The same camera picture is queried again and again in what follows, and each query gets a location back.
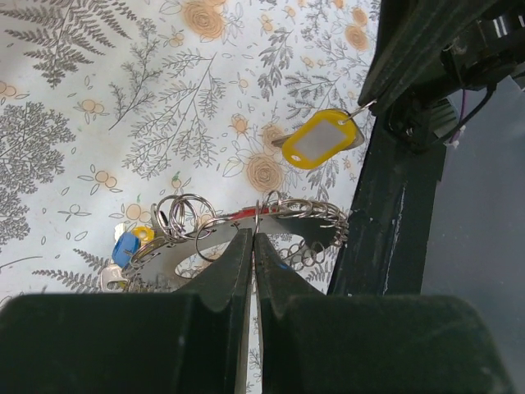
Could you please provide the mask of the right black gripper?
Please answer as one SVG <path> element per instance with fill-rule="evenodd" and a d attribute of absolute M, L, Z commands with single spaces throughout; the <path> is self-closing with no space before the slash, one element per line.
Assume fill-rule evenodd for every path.
<path fill-rule="evenodd" d="M 496 86 L 524 64 L 523 1 L 382 1 L 377 47 L 358 104 L 389 110 L 388 128 L 414 153 L 459 138 Z M 485 96 L 457 117 L 447 96 Z"/>

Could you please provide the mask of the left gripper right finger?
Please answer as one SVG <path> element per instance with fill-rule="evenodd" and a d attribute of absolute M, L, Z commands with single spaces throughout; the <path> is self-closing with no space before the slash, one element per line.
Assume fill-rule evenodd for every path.
<path fill-rule="evenodd" d="M 510 393 L 474 308 L 450 296 L 326 295 L 253 244 L 266 393 Z"/>

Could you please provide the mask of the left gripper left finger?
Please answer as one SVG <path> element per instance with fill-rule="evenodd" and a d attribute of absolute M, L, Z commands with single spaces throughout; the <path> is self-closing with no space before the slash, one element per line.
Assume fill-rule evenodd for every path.
<path fill-rule="evenodd" d="M 243 393 L 251 252 L 172 293 L 23 295 L 1 312 L 4 393 Z"/>

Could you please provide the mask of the yellow tag with key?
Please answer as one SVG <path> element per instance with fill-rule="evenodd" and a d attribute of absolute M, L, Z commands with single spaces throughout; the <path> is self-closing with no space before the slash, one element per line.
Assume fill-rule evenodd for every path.
<path fill-rule="evenodd" d="M 293 167 L 312 170 L 341 151 L 359 147 L 365 141 L 354 118 L 374 101 L 353 112 L 329 108 L 316 112 L 293 134 L 275 139 L 273 147 L 281 150 Z"/>

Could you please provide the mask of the metal keyring disc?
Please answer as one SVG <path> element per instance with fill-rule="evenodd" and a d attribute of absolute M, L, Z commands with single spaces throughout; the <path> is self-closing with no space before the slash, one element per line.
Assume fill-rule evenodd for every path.
<path fill-rule="evenodd" d="M 126 292 L 168 292 L 181 288 L 209 268 L 232 246 L 250 252 L 257 235 L 287 236 L 295 243 L 281 251 L 285 265 L 300 270 L 322 263 L 348 237 L 347 216 L 336 205 L 312 199 L 285 198 L 277 191 L 257 210 L 272 212 L 231 220 L 196 194 L 171 195 L 152 206 L 155 238 L 142 244 L 122 270 Z"/>

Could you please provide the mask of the plain silver key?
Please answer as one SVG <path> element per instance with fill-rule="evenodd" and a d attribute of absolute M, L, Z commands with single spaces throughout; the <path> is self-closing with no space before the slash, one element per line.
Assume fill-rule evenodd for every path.
<path fill-rule="evenodd" d="M 99 287 L 103 292 L 111 291 L 110 284 L 121 282 L 127 282 L 127 279 L 122 276 L 121 268 L 114 263 L 109 264 L 99 274 Z"/>

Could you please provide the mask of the blue capped key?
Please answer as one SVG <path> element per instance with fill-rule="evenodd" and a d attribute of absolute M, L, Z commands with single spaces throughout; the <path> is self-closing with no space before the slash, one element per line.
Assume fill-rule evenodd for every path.
<path fill-rule="evenodd" d="M 112 261 L 120 268 L 128 265 L 131 258 L 140 248 L 140 239 L 131 232 L 120 235 L 112 251 Z"/>

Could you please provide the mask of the yellow capped key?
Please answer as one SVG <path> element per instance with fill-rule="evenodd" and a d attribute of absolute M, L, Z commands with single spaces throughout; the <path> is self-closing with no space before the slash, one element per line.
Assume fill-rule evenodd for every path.
<path fill-rule="evenodd" d="M 147 244 L 155 238 L 155 231 L 150 227 L 135 227 L 131 233 L 136 236 L 142 244 Z"/>

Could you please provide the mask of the red capped key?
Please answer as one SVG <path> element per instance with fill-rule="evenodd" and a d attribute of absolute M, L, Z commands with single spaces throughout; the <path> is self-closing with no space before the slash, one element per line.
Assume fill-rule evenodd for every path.
<path fill-rule="evenodd" d="M 254 218 L 257 214 L 264 215 L 269 214 L 272 211 L 269 208 L 261 208 L 257 210 L 255 207 L 243 208 L 240 211 L 231 214 L 231 220 L 240 220 L 242 218 Z"/>

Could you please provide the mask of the floral table mat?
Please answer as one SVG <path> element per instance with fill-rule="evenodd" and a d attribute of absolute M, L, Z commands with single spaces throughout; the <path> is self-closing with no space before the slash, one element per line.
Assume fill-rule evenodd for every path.
<path fill-rule="evenodd" d="M 378 1 L 4 1 L 1 301 L 93 291 L 117 225 L 279 190 L 348 210 L 366 149 L 299 170 L 272 141 L 354 109 Z"/>

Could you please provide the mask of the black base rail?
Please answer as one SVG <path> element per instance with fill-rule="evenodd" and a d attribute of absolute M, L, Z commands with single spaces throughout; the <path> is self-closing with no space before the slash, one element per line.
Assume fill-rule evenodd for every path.
<path fill-rule="evenodd" d="M 388 112 L 375 120 L 348 219 L 348 240 L 337 256 L 328 287 L 332 295 L 421 291 L 446 148 L 414 153 L 407 139 L 452 126 L 457 112 L 447 98 L 441 98 L 422 112 L 422 125 L 398 135 L 391 129 L 396 115 Z"/>

